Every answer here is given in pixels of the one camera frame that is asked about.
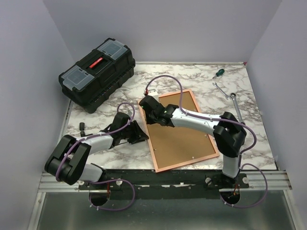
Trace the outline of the green handled screwdriver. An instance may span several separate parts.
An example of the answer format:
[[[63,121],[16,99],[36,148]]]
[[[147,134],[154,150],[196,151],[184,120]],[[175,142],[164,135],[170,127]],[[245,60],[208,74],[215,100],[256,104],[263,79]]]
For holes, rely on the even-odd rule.
[[[213,76],[213,79],[216,79],[216,78],[218,78],[218,77],[223,76],[224,72],[225,72],[224,69],[219,69],[219,70],[215,73],[215,75]]]

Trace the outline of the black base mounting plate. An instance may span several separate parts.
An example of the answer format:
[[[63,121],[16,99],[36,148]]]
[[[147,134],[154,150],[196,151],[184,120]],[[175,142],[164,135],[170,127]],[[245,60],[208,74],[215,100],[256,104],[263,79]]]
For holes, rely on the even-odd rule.
[[[107,184],[85,182],[81,191],[110,194],[111,199],[218,199],[221,192],[249,187],[247,175],[228,179],[221,170],[154,170],[107,169],[102,176]]]

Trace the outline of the small silver open wrench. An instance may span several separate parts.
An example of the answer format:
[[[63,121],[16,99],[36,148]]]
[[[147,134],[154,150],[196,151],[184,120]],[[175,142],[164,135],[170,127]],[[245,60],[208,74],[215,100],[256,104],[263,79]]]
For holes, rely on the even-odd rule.
[[[229,99],[229,95],[227,95],[219,86],[216,82],[213,82],[213,86],[216,87],[221,93],[222,95],[228,100]]]

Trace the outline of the red wooden picture frame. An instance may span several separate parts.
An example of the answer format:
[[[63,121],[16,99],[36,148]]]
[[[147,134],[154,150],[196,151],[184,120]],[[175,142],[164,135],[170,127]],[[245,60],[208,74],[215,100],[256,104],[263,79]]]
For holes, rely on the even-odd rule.
[[[148,125],[142,108],[140,113],[157,173],[220,156],[210,135],[184,127]]]

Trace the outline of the silver ratchet wrench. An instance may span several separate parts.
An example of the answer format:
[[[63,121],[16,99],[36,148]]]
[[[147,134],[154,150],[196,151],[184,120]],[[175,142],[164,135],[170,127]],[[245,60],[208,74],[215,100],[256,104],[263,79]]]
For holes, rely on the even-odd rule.
[[[235,107],[235,110],[236,110],[239,122],[245,124],[245,122],[243,121],[243,118],[242,118],[242,115],[241,115],[238,103],[237,103],[236,94],[234,92],[230,93],[230,98],[233,101],[233,104],[234,104],[234,107]]]

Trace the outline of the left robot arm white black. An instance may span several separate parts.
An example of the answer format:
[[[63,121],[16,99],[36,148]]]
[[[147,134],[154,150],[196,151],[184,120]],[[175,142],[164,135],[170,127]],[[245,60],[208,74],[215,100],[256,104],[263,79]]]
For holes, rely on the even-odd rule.
[[[87,164],[88,156],[118,146],[122,140],[136,144],[148,139],[137,121],[133,121],[128,114],[118,112],[113,122],[97,134],[83,138],[63,136],[44,170],[69,185],[85,181],[95,189],[102,189],[106,185],[104,169],[93,163]]]

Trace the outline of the small black cylinder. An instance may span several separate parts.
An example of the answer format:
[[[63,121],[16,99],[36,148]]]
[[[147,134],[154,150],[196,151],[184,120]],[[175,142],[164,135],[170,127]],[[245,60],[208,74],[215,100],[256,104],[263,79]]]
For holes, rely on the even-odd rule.
[[[85,137],[85,123],[84,122],[80,122],[79,123],[79,131],[80,131],[80,136],[81,137]]]

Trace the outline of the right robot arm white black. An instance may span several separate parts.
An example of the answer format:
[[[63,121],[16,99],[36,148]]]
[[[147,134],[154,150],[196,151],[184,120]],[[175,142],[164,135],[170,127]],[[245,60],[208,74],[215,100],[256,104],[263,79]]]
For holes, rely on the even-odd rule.
[[[159,124],[165,127],[184,127],[197,130],[215,139],[218,150],[223,154],[221,183],[230,188],[238,182],[240,150],[246,138],[246,131],[232,113],[225,112],[221,116],[193,112],[169,104],[164,107],[152,96],[145,96],[139,106],[145,112],[148,125]]]

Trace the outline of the black plastic toolbox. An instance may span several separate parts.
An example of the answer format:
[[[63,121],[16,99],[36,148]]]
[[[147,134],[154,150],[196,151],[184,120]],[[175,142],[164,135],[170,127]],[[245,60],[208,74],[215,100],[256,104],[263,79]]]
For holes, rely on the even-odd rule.
[[[135,65],[131,49],[108,38],[61,73],[59,83],[65,96],[92,114],[134,75]]]

